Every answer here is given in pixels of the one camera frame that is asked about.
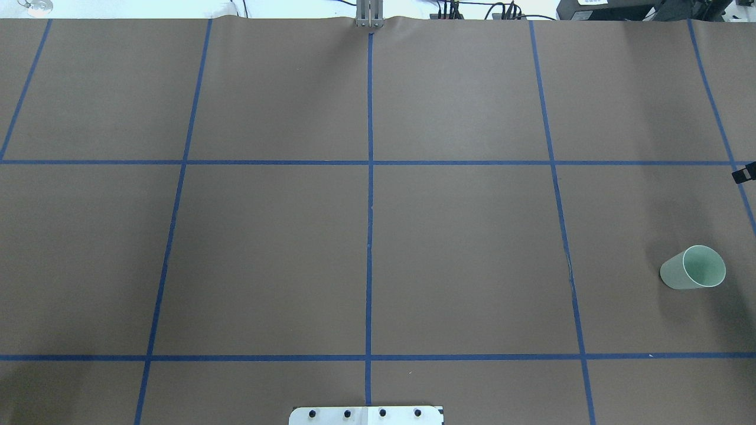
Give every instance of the light green cup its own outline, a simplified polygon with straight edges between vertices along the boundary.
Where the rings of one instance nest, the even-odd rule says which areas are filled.
[[[710,288],[727,273],[722,257],[712,248],[693,245],[661,265],[659,275],[672,289]]]

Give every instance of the grid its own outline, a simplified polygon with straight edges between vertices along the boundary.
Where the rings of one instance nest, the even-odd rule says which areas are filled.
[[[578,302],[578,291],[575,286],[575,276],[572,270],[572,256],[569,244],[569,233],[565,223],[565,213],[562,206],[562,195],[559,186],[558,168],[561,166],[730,166],[732,170],[749,161],[735,159],[727,134],[724,130],[717,105],[714,101],[706,72],[699,53],[696,33],[692,22],[687,25],[690,40],[694,49],[698,68],[702,78],[711,110],[717,123],[717,129],[721,135],[723,146],[727,152],[728,161],[655,161],[655,160],[558,160],[554,153],[550,130],[549,114],[547,110],[547,97],[544,94],[544,84],[541,75],[541,63],[538,57],[538,44],[534,24],[529,23],[531,47],[534,59],[535,77],[538,84],[541,113],[543,118],[544,136],[548,150],[549,160],[375,160],[373,155],[373,33],[367,34],[367,160],[193,160],[190,159],[190,148],[194,130],[197,105],[200,100],[203,72],[209,48],[212,20],[208,20],[202,56],[197,74],[197,83],[191,106],[191,116],[184,144],[183,157],[181,160],[6,160],[5,153],[12,142],[12,135],[16,121],[20,113],[29,85],[33,83],[33,75],[42,55],[45,42],[50,33],[53,21],[49,20],[42,35],[42,40],[36,51],[36,55],[29,69],[28,77],[23,86],[20,98],[17,102],[14,114],[11,118],[2,149],[0,150],[0,166],[12,165],[173,165],[180,166],[178,185],[175,192],[172,215],[169,224],[169,232],[163,257],[163,266],[160,274],[160,282],[150,327],[150,336],[147,342],[147,351],[144,355],[0,355],[0,361],[130,361],[144,363],[141,379],[141,387],[135,412],[134,423],[141,422],[145,396],[149,390],[150,366],[153,362],[214,362],[214,361],[243,361],[243,362],[299,362],[299,361],[353,361],[364,363],[364,400],[367,405],[372,404],[372,362],[374,361],[537,361],[537,360],[568,360],[580,361],[584,383],[587,412],[591,424],[596,423],[596,415],[593,407],[593,393],[590,385],[588,370],[589,360],[619,360],[619,359],[656,359],[670,358],[756,358],[756,352],[616,352],[616,353],[592,353],[587,352],[584,344],[581,314]],[[160,309],[163,303],[163,292],[166,285],[166,277],[169,271],[169,260],[175,233],[176,222],[179,219],[181,194],[184,187],[184,177],[188,166],[365,166],[367,167],[367,229],[366,229],[366,263],[365,275],[365,340],[364,354],[360,355],[157,355],[154,354],[155,339],[160,319]],[[374,354],[373,342],[373,181],[375,167],[382,166],[549,166],[551,180],[555,194],[556,210],[559,217],[564,254],[569,268],[569,283],[572,294],[572,311],[575,321],[578,353],[543,353],[543,354],[417,354],[417,355],[387,355]],[[756,222],[749,205],[748,198],[743,186],[739,187],[743,207],[751,224],[751,230],[756,236]]]

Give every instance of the metal bracket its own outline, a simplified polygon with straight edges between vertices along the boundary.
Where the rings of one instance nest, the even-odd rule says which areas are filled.
[[[383,0],[357,0],[357,26],[380,28],[383,26]]]
[[[444,425],[441,406],[295,408],[289,425]]]

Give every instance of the metal plate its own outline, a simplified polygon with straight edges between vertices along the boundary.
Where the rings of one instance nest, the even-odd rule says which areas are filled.
[[[371,406],[296,408],[289,425],[443,425],[444,408],[434,406]]]

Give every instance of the white label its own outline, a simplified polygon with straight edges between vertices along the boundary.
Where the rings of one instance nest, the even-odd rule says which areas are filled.
[[[593,14],[593,11],[575,12],[572,15],[572,20],[588,20],[588,18],[590,18],[592,14]]]

